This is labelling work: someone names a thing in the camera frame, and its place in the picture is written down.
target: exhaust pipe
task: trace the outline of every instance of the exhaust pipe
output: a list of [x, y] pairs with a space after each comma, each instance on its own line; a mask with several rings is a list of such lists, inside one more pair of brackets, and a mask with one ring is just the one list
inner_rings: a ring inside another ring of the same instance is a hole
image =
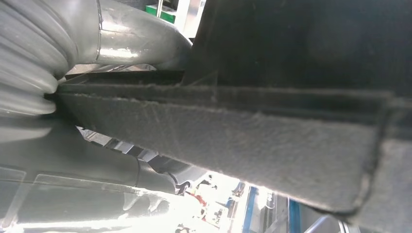
[[4, 0], [0, 116], [54, 112], [43, 95], [76, 64], [179, 70], [190, 49], [173, 25], [113, 0]]

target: bright light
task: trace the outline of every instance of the bright light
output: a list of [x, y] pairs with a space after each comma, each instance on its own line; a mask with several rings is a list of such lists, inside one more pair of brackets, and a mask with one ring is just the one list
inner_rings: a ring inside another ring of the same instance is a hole
[[24, 229], [44, 229], [44, 228], [113, 228], [113, 227], [131, 227], [134, 225], [152, 225], [156, 226], [159, 222], [166, 221], [164, 216], [151, 217], [132, 217], [125, 219], [107, 219], [91, 221], [73, 221], [73, 222], [33, 222], [18, 223], [17, 226]]
[[138, 53], [133, 53], [130, 49], [100, 49], [100, 55], [105, 57], [139, 57]]
[[266, 202], [268, 201], [268, 193], [269, 189], [265, 187], [258, 188], [258, 194], [256, 196], [257, 199], [257, 207], [259, 210], [263, 209], [266, 206]]
[[102, 29], [105, 31], [119, 32], [119, 33], [130, 33], [130, 28], [123, 25], [115, 24], [107, 20], [103, 20]]

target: metal pipe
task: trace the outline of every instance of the metal pipe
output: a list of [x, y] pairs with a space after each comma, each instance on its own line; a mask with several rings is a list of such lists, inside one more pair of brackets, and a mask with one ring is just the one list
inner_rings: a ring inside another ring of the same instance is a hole
[[44, 100], [75, 64], [183, 69], [191, 43], [173, 25], [113, 0], [0, 2], [0, 116], [55, 110]]
[[346, 224], [344, 223], [344, 222], [342, 222], [342, 221], [338, 221], [338, 224], [339, 224], [339, 232], [340, 233], [348, 233], [347, 232], [347, 230], [346, 230]]
[[328, 216], [322, 216], [318, 218], [310, 227], [308, 227], [305, 233], [313, 233], [326, 219]]
[[160, 16], [162, 15], [162, 9], [163, 9], [163, 0], [159, 0], [159, 2], [157, 2], [156, 17], [160, 18]]

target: green box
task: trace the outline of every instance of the green box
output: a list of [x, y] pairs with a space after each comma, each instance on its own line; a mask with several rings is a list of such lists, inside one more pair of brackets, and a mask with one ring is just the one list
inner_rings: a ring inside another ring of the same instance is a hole
[[[157, 5], [146, 6], [147, 13], [155, 16], [156, 11], [157, 11]], [[160, 14], [160, 18], [170, 23], [174, 23], [174, 20], [176, 19], [176, 11], [170, 7], [163, 6], [162, 13]]]

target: blue lift post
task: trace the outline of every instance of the blue lift post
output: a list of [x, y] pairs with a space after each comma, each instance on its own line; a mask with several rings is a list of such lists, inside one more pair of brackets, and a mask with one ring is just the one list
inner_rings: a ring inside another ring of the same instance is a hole
[[289, 233], [302, 233], [299, 203], [289, 199]]
[[250, 224], [252, 221], [252, 213], [253, 207], [255, 205], [255, 196], [257, 190], [258, 189], [255, 187], [250, 187], [242, 233], [250, 233]]

